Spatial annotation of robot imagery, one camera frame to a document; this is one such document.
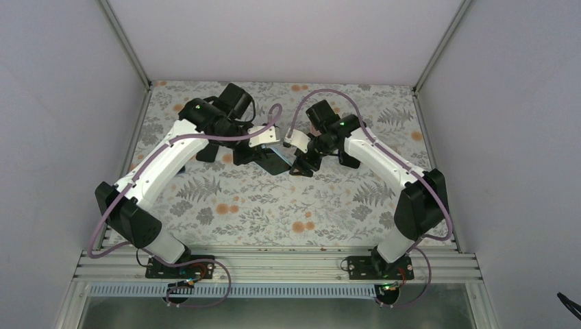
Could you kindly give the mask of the dark phone case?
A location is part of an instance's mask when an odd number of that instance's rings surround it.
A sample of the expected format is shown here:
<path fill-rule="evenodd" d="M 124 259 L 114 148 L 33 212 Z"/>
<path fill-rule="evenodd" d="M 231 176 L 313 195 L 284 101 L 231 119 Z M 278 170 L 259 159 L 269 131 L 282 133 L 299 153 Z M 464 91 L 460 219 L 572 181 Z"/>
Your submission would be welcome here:
<path fill-rule="evenodd" d="M 361 162 L 358 159 L 354 158 L 353 156 L 350 156 L 345 151 L 341 150 L 338 151 L 338 161 L 340 165 L 352 169 L 358 169 L 361 164 Z"/>

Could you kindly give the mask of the phone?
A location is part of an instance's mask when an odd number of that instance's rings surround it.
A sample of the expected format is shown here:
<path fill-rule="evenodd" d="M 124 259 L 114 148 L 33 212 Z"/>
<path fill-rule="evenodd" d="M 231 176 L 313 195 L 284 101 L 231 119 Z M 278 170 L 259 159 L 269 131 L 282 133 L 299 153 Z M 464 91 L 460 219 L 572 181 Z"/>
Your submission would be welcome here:
<path fill-rule="evenodd" d="M 279 175 L 288 172 L 291 164 L 277 149 L 262 148 L 256 164 L 270 175 Z"/>

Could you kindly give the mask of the bare black smartphone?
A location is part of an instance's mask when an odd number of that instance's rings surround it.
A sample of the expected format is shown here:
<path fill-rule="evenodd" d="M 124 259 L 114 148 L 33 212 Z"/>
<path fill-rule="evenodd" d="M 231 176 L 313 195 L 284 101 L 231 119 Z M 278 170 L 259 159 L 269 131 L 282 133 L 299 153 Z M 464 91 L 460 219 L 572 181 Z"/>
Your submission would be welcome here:
<path fill-rule="evenodd" d="M 195 158 L 200 162 L 213 163 L 216 160 L 217 152 L 219 150 L 218 145 L 209 144 L 199 151 Z"/>

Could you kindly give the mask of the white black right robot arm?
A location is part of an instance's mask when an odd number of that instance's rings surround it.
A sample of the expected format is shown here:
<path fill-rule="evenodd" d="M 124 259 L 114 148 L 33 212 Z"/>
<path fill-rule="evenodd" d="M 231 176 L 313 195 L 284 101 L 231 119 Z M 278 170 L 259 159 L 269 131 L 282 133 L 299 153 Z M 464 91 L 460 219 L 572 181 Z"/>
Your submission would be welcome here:
<path fill-rule="evenodd" d="M 365 165 L 393 188 L 398 198 L 394 228 L 371 251 L 371 270 L 380 279 L 397 271 L 397 264 L 425 234 L 442 221 L 451 221 L 444 175 L 438 169 L 426 171 L 391 151 L 358 116 L 339 117 L 330 104 L 320 101 L 306 114 L 318 135 L 304 134 L 290 127 L 285 147 L 295 147 L 293 175 L 312 176 L 323 157 L 337 152 L 341 165 L 357 169 Z"/>

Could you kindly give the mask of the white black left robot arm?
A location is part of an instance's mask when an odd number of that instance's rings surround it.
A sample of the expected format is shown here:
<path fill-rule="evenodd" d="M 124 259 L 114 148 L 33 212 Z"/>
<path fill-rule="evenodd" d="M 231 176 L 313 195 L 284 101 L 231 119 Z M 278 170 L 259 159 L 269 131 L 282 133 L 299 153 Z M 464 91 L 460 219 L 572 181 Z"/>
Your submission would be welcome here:
<path fill-rule="evenodd" d="M 282 114 L 282 105 L 274 104 L 268 112 L 267 124 L 249 133 L 220 107 L 229 105 L 235 109 L 242 101 L 251 100 L 251 96 L 235 84 L 227 85 L 225 90 L 226 100 L 194 98 L 186 103 L 169 132 L 142 162 L 115 184 L 102 182 L 96 188 L 101 218 L 90 238 L 89 258 L 102 258 L 120 248 L 115 245 L 100 254 L 93 250 L 103 227 L 110 226 L 125 239 L 124 244 L 147 252 L 171 276 L 180 278 L 189 272 L 189 248 L 149 214 L 149 207 L 179 169 L 210 143 L 224 142 L 235 148 L 253 137 L 271 135 Z"/>

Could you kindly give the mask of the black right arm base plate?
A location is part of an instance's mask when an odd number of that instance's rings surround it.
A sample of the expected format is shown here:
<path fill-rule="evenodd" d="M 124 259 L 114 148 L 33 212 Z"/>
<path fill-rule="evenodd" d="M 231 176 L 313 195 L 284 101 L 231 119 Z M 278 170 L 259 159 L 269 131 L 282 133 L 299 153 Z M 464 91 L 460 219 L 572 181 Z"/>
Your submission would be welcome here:
<path fill-rule="evenodd" d="M 412 280 L 415 278 L 411 258 L 403 255 L 393 262 L 384 260 L 377 248 L 369 256 L 348 256 L 347 273 L 350 280 Z"/>

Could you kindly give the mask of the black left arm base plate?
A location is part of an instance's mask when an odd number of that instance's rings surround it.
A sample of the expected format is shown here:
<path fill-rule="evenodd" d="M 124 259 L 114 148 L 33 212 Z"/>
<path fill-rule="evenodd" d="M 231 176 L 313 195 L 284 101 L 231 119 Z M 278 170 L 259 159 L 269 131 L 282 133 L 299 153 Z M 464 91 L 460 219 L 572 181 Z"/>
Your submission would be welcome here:
<path fill-rule="evenodd" d="M 180 262 L 188 263 L 179 267 L 170 267 L 162 264 L 155 258 L 150 258 L 145 271 L 147 279 L 168 279 L 168 280 L 200 280 L 212 279 L 214 263 L 202 261 L 202 259 L 215 260 L 214 255 L 191 255 L 187 260 Z"/>

